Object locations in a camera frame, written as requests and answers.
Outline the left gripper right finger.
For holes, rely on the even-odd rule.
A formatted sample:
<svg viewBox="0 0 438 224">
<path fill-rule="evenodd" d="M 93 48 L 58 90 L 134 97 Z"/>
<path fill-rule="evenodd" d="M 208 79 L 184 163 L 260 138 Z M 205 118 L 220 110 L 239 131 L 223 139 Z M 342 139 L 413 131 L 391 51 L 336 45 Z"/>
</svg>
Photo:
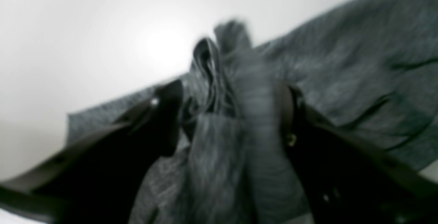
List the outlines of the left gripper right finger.
<svg viewBox="0 0 438 224">
<path fill-rule="evenodd" d="M 277 85 L 286 156 L 315 224 L 436 224 L 437 184 L 306 105 Z"/>
</svg>

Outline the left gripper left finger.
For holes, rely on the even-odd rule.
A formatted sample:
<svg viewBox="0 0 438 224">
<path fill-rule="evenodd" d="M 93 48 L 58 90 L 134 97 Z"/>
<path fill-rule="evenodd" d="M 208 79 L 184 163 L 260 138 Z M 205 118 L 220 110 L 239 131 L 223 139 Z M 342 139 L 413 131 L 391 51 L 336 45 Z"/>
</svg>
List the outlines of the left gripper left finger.
<svg viewBox="0 0 438 224">
<path fill-rule="evenodd" d="M 1 182 L 1 209 L 46 224 L 126 224 L 148 169 L 177 148 L 175 80 L 116 121 Z"/>
</svg>

